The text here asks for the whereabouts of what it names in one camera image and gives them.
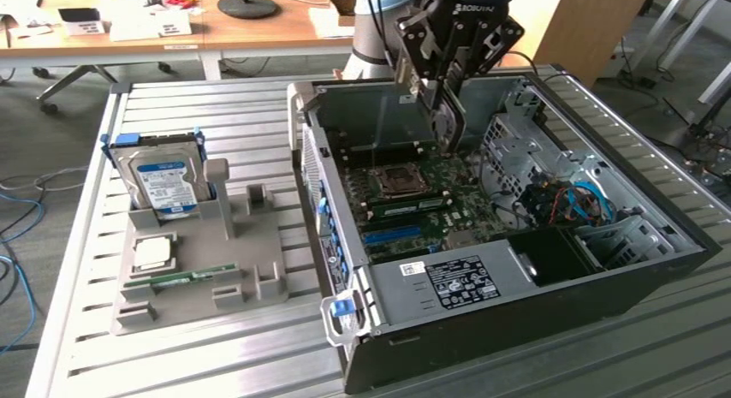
gray carpet floor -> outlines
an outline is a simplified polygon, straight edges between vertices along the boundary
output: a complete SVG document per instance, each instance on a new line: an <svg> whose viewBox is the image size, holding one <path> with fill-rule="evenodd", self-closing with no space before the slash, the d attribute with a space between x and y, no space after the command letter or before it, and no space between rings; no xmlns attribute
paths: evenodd
<svg viewBox="0 0 731 398"><path fill-rule="evenodd" d="M627 46L635 46L640 42L655 18L656 12L650 17L636 20L627 36ZM660 50L660 47L655 49L655 55ZM658 97L679 100L686 106L694 106L703 89L731 61L730 55L728 43L702 34L672 68L675 83L662 81L652 93ZM334 68L344 67L346 56L278 57L259 72L264 62L266 59L258 58L246 63L231 63L235 71L224 74L226 78L246 77L255 73L328 73ZM173 74L160 72L155 64L113 67L109 71L119 80L129 82L203 80L199 62L175 62L171 65L175 69ZM68 68L49 70L55 77L60 77ZM13 79L0 86L0 179L16 175L41 175L61 168L85 165L92 149L97 148L95 137L107 100L107 82L95 74L85 76L52 99L60 107L60 113L56 116L45 116L37 109L35 97L49 83L49 80L36 78L29 69L24 68L19 69ZM627 90L612 80L602 80L594 91L619 113L636 110L652 101L648 96ZM668 116L666 111L667 107L659 104L634 114L630 120L650 135L667 134L682 128L682 121ZM731 105L723 110L719 122L731 123ZM67 175L55 181L55 185L77 182L80 176ZM32 189L15 192L16 196L31 199L36 198L37 194L39 192ZM51 304L79 195L79 189L49 193L44 201L47 213L43 222L11 243L44 311ZM0 226L8 225L27 208L28 205L0 200ZM9 281L0 282L0 294L8 291ZM9 302L0 307L0 346L25 329L27 324L28 302L19 287ZM44 317L40 316L21 344L40 341L43 327ZM17 398L24 395L35 356L35 349L12 351L0 356L0 396Z"/></svg>

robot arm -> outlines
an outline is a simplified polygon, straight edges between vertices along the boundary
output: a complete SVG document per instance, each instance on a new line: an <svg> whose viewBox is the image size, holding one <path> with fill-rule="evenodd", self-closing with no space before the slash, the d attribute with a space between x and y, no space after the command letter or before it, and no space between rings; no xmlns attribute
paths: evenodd
<svg viewBox="0 0 731 398"><path fill-rule="evenodd" d="M456 149L464 133L462 84L495 67L523 35L508 15L511 1L424 0L418 13L398 21L396 81L426 107L446 152Z"/></svg>

metal table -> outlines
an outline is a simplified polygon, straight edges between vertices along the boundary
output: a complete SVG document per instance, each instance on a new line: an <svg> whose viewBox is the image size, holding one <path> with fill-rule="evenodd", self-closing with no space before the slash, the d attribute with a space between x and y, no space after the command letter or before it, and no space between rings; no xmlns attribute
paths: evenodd
<svg viewBox="0 0 731 398"><path fill-rule="evenodd" d="M543 76L552 73L540 68ZM343 396L287 135L286 86L322 78L141 84L109 95L99 134L200 127L210 156L232 164L230 188L264 182L274 190L291 299L129 336L108 334L129 198L95 151L28 397ZM570 78L550 84L726 249L622 317L364 396L707 396L731 390L731 210ZM559 123L550 117L550 127ZM568 147L582 142L570 133L556 130Z"/></svg>

